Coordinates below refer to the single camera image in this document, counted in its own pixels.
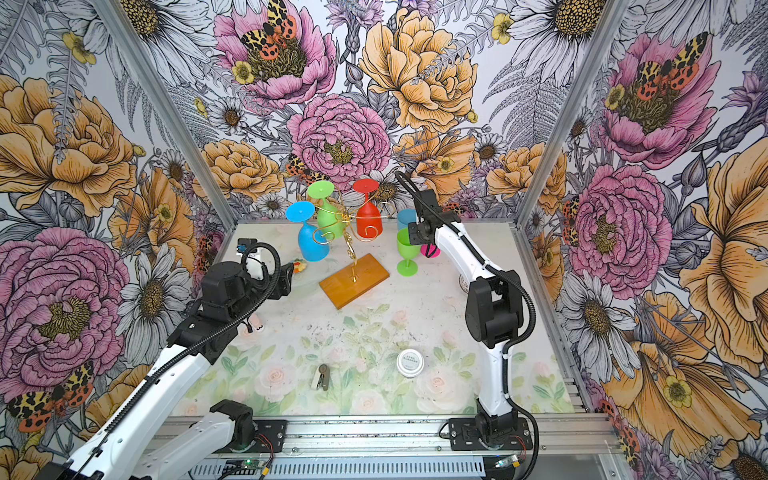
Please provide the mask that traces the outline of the light blue wine glass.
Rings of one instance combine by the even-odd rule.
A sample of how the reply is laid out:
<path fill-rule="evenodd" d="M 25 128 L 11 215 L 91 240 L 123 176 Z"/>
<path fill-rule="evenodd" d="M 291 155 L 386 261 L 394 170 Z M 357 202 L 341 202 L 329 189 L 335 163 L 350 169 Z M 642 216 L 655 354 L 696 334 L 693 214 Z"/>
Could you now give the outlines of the light blue wine glass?
<path fill-rule="evenodd" d="M 410 223 L 418 221 L 418 215 L 414 209 L 403 209 L 397 213 L 397 230 L 407 229 Z"/>

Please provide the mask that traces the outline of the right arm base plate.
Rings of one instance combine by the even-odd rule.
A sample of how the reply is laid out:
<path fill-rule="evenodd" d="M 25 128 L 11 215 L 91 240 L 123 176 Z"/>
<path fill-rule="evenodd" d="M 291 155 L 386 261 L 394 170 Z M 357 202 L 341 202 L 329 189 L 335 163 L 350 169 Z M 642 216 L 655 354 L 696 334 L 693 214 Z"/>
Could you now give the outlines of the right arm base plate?
<path fill-rule="evenodd" d="M 517 426 L 481 426 L 475 417 L 454 417 L 447 421 L 447 439 L 452 451 L 531 451 L 532 428 L 525 418 Z"/>

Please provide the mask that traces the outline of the magenta wine glass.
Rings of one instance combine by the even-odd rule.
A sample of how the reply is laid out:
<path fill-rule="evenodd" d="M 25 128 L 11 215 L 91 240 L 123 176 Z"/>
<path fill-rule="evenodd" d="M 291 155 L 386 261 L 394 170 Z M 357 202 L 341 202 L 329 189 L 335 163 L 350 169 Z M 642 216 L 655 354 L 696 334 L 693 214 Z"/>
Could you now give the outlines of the magenta wine glass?
<path fill-rule="evenodd" d="M 434 243 L 428 243 L 420 247 L 420 253 L 425 258 L 436 258 L 440 255 L 441 250 Z"/>

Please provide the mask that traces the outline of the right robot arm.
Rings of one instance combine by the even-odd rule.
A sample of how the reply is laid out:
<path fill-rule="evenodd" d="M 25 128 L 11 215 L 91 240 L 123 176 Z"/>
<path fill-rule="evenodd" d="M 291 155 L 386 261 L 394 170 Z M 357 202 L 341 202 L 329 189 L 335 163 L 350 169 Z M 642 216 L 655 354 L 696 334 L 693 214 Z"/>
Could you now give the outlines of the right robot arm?
<path fill-rule="evenodd" d="M 438 204 L 433 190 L 420 189 L 402 172 L 395 178 L 411 195 L 418 218 L 408 224 L 409 241 L 439 250 L 468 285 L 465 324 L 481 349 L 475 415 L 479 440 L 488 447 L 517 441 L 526 459 L 513 477 L 527 479 L 538 461 L 540 429 L 534 415 L 513 399 L 510 364 L 513 348 L 534 333 L 535 303 L 517 272 L 501 269 L 483 253 L 459 216 Z"/>

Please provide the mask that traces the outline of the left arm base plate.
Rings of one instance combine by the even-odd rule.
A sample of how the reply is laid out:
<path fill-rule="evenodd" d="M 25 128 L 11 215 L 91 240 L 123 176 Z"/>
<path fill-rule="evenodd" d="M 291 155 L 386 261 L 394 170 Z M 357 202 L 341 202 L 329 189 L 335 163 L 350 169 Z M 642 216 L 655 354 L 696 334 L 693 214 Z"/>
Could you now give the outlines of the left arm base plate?
<path fill-rule="evenodd" d="M 287 437 L 288 421 L 256 419 L 246 426 L 239 422 L 232 439 L 216 454 L 281 453 Z"/>

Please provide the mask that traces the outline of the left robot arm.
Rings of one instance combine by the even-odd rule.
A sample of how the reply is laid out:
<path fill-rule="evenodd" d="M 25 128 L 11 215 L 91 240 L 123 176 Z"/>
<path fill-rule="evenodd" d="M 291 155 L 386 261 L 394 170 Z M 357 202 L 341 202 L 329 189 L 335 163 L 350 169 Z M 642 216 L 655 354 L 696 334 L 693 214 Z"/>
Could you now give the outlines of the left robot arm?
<path fill-rule="evenodd" d="M 167 346 L 129 397 L 96 434 L 62 462 L 52 461 L 40 479 L 178 479 L 207 456 L 252 446 L 257 429 L 250 407 L 223 400 L 163 446 L 147 448 L 188 390 L 201 379 L 268 299 L 289 294 L 292 264 L 272 245 L 248 239 L 238 261 L 209 268 L 201 296 L 174 330 Z"/>

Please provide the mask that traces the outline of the cyan wine glass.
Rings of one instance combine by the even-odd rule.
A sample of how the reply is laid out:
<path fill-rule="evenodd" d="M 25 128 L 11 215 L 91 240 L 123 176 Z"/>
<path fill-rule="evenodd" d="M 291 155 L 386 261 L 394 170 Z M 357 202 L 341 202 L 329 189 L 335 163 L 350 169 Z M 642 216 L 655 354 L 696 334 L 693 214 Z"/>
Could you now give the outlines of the cyan wine glass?
<path fill-rule="evenodd" d="M 302 257 L 308 262 L 324 260 L 330 247 L 324 240 L 316 240 L 319 229 L 310 224 L 309 220 L 315 215 L 315 206 L 309 201 L 299 201 L 290 205 L 286 210 L 286 218 L 293 223 L 300 224 L 298 233 L 298 246 Z"/>

